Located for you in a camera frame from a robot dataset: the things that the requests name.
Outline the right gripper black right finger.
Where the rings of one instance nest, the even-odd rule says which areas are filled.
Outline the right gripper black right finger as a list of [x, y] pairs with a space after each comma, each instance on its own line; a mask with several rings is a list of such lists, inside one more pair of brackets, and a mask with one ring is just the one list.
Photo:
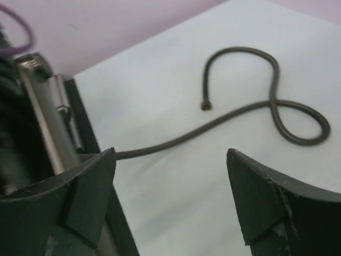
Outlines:
[[340, 255], [340, 194], [271, 169], [236, 149], [227, 169], [252, 255]]

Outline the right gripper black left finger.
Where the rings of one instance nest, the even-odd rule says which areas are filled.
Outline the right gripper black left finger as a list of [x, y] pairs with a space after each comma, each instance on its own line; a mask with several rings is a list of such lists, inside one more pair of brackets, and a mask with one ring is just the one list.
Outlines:
[[93, 254], [65, 221], [80, 166], [1, 196], [1, 255]]

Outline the dark metal faucet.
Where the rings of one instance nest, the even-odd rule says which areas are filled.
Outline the dark metal faucet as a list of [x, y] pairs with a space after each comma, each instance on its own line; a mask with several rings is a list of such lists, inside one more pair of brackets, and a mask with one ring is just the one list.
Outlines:
[[39, 123], [54, 176], [81, 165], [64, 122], [45, 85], [53, 75], [48, 63], [40, 54], [33, 53], [17, 58], [16, 64]]

